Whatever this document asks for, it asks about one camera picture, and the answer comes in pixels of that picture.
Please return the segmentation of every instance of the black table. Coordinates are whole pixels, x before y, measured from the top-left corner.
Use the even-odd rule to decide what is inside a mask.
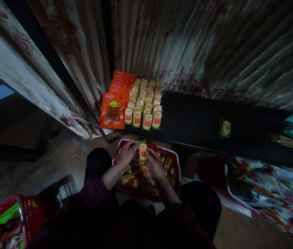
[[[167,92],[161,104],[160,131],[129,125],[119,131],[293,168],[293,149],[268,136],[289,125],[288,111]],[[220,119],[231,122],[229,139],[217,134]]]

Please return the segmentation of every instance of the striped curtain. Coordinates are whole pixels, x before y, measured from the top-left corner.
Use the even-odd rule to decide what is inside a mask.
[[[293,0],[111,0],[115,67],[170,92],[293,105]]]

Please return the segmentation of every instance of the orange snack bag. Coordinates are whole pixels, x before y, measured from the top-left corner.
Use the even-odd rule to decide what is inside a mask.
[[[121,93],[104,93],[102,114],[99,117],[99,127],[106,129],[125,128],[126,95]]]

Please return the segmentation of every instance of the floral curtain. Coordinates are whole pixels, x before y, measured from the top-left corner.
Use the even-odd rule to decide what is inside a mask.
[[[76,10],[74,4],[67,6],[72,12]],[[102,56],[99,57],[99,54],[104,53],[104,48],[99,46],[99,35],[95,36],[99,28],[99,24],[96,24],[99,17],[97,20],[88,19],[92,28],[84,30],[89,33],[83,35],[81,24],[74,19],[77,16],[73,18],[75,24],[65,20],[64,27],[59,27],[60,18],[54,15],[54,11],[51,13],[53,15],[49,25],[58,25],[58,28],[48,33],[53,36],[50,40],[58,42],[55,47],[64,54],[58,53],[90,109],[97,115],[101,94],[106,89],[106,82],[109,81],[107,62],[100,59]],[[0,0],[0,78],[81,137],[97,136],[97,130],[89,118],[3,0]]]
[[[167,91],[293,105],[293,0],[111,0],[115,67]]]

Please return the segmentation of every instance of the floor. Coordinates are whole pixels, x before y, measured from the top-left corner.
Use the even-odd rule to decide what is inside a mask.
[[[44,112],[35,110],[0,131],[0,143],[35,148],[40,140],[44,141],[48,134],[46,132],[52,130],[59,130],[60,134],[52,142],[47,141],[46,154],[37,162],[0,162],[0,202],[14,194],[39,194],[65,177],[68,177],[74,191],[77,192],[83,186],[86,158],[90,151],[102,147],[114,156],[120,139],[140,139],[120,132],[108,135],[111,144],[107,144],[102,137],[82,139]],[[151,139],[148,139],[148,143],[172,149],[178,152],[179,156],[182,151],[181,164],[185,160],[186,152],[192,150]],[[207,151],[200,152],[207,156],[213,155]],[[218,249],[293,248],[293,234],[281,233],[261,216],[253,214],[253,217],[249,218],[223,206],[214,244]]]

